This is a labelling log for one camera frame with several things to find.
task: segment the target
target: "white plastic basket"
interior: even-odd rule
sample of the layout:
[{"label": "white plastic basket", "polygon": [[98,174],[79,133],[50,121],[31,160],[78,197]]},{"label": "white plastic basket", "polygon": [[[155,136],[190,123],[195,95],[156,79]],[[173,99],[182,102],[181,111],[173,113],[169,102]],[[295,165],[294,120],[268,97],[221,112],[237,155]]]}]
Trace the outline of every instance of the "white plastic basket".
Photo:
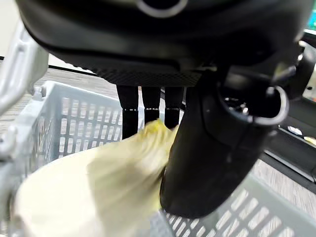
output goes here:
[{"label": "white plastic basket", "polygon": [[[14,124],[17,140],[11,162],[19,182],[54,159],[121,138],[119,101],[48,81],[46,96],[32,99]],[[143,125],[140,109],[139,126]],[[189,220],[164,213],[151,219],[152,237],[313,237],[315,221],[252,175],[214,213]]]}]

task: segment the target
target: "wooden floor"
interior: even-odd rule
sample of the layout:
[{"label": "wooden floor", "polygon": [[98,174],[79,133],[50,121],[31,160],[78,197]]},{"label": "wooden floor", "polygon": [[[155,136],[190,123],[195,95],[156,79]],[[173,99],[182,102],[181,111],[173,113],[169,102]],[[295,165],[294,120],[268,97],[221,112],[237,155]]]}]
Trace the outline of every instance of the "wooden floor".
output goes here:
[{"label": "wooden floor", "polygon": [[[117,98],[116,87],[105,80],[87,76],[79,73],[61,71],[57,69],[49,69],[47,74],[37,82],[37,85],[43,84],[47,80],[67,83],[73,86],[81,87],[97,93]],[[8,125],[21,112],[28,103],[30,95],[25,95],[19,103],[11,108],[5,115],[0,118],[0,133],[4,133]],[[316,219],[316,196],[297,183],[293,182],[286,176],[282,175],[275,169],[271,168],[262,161],[258,161],[253,169],[253,173],[263,179],[273,190],[284,196],[291,203],[302,209],[304,212]]]}]

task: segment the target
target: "circular ring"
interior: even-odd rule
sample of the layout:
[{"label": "circular ring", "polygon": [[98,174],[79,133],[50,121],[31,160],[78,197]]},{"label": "circular ring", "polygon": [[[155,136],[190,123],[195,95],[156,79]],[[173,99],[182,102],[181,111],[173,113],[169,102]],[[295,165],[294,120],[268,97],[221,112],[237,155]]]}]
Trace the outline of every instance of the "circular ring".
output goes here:
[{"label": "circular ring", "polygon": [[155,18],[168,18],[179,14],[188,4],[188,0],[179,0],[177,4],[168,9],[156,9],[149,6],[144,0],[138,0],[138,8],[145,14]]}]

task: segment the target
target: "metal frame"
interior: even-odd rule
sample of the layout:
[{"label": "metal frame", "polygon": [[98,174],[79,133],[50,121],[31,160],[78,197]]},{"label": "metal frame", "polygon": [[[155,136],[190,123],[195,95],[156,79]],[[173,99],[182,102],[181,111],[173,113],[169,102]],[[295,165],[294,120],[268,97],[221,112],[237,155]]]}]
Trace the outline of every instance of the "metal frame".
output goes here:
[{"label": "metal frame", "polygon": [[[8,111],[28,91],[34,99],[44,96],[34,83],[48,68],[48,53],[18,22],[7,56],[0,70],[0,116]],[[8,221],[9,200],[15,189],[16,167],[12,152],[16,145],[16,128],[10,126],[0,139],[0,221]]]}]

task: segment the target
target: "black plastic housing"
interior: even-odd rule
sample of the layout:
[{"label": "black plastic housing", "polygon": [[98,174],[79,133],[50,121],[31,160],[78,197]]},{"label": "black plastic housing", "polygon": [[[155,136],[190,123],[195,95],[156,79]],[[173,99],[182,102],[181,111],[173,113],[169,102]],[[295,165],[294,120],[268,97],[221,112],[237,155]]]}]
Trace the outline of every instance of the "black plastic housing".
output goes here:
[{"label": "black plastic housing", "polygon": [[280,87],[261,105],[262,117],[231,110],[219,83],[205,75],[187,94],[187,109],[172,146],[160,191],[171,214],[199,218],[213,212],[241,183],[288,113]]}]

